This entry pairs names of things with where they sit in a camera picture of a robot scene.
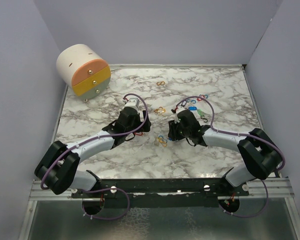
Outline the green key tag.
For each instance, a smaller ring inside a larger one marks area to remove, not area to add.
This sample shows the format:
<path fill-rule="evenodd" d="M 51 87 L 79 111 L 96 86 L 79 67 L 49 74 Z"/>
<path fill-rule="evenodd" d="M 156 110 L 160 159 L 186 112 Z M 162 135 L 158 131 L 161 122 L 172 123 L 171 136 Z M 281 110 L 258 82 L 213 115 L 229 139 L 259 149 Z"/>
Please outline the green key tag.
<path fill-rule="evenodd" d="M 202 110 L 197 109 L 196 111 L 197 111 L 197 113 L 198 113 L 201 117 L 204 117 L 204 116 L 205 116 L 205 113 L 204 113 Z"/>

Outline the blue key tag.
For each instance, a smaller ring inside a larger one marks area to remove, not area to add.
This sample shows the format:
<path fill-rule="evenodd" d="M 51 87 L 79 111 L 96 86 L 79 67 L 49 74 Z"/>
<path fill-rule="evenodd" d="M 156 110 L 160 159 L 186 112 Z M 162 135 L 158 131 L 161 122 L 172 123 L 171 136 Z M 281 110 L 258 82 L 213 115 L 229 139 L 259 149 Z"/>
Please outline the blue key tag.
<path fill-rule="evenodd" d="M 196 106 L 189 106 L 188 109 L 190 111 L 196 111 L 197 110 L 197 107 Z"/>

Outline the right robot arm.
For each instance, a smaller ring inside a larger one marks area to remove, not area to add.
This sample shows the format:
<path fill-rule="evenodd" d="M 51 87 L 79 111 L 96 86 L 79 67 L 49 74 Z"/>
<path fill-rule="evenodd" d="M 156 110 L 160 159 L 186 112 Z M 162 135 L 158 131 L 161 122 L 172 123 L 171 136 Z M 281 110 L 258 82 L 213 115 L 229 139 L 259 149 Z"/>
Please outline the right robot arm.
<path fill-rule="evenodd" d="M 245 182 L 265 180 L 284 163 L 280 150 L 260 128 L 237 134 L 217 130 L 207 124 L 200 125 L 188 109 L 177 112 L 168 127 L 168 137 L 172 141 L 185 139 L 193 147 L 220 147 L 240 153 L 243 163 L 226 172 L 219 184 L 226 196 L 232 195 Z"/>

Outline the black S carabiner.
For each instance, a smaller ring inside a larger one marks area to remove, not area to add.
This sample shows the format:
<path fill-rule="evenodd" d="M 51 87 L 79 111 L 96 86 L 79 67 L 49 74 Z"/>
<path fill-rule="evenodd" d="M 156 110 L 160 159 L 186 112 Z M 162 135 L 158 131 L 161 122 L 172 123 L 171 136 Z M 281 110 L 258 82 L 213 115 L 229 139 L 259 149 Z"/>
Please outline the black S carabiner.
<path fill-rule="evenodd" d="M 208 122 L 208 119 L 205 118 L 204 116 L 201 116 L 200 118 L 203 120 L 204 123 L 207 123 L 207 122 Z"/>

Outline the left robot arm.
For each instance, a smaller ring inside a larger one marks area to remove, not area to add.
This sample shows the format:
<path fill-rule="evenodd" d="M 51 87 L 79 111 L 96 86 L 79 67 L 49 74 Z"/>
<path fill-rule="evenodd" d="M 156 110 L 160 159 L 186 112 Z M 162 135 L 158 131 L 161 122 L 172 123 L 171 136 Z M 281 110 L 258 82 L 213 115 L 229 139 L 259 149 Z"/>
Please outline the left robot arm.
<path fill-rule="evenodd" d="M 100 178 L 91 171 L 79 171 L 79 164 L 127 142 L 126 137 L 130 134 L 149 132 L 148 111 L 143 110 L 142 115 L 143 120 L 136 109 L 128 106 L 120 111 L 117 120 L 91 138 L 68 144 L 59 140 L 53 142 L 34 171 L 41 180 L 41 189 L 50 189 L 55 195 L 67 189 L 78 189 L 91 198 L 96 197 L 101 190 Z"/>

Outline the red key tag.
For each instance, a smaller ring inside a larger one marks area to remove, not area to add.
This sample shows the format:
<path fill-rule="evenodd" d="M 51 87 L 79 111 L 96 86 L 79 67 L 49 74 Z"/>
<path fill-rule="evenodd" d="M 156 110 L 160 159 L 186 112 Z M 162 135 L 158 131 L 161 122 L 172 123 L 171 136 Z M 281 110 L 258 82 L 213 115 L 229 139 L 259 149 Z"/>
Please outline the red key tag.
<path fill-rule="evenodd" d="M 143 135 L 144 135 L 143 132 L 135 132 L 134 134 L 135 134 L 136 136 L 143 136 Z"/>
<path fill-rule="evenodd" d="M 200 94 L 199 96 L 198 96 L 198 98 L 197 98 L 197 101 L 202 101 L 203 99 L 205 98 L 205 96 L 204 95 L 202 95 L 202 94 Z"/>

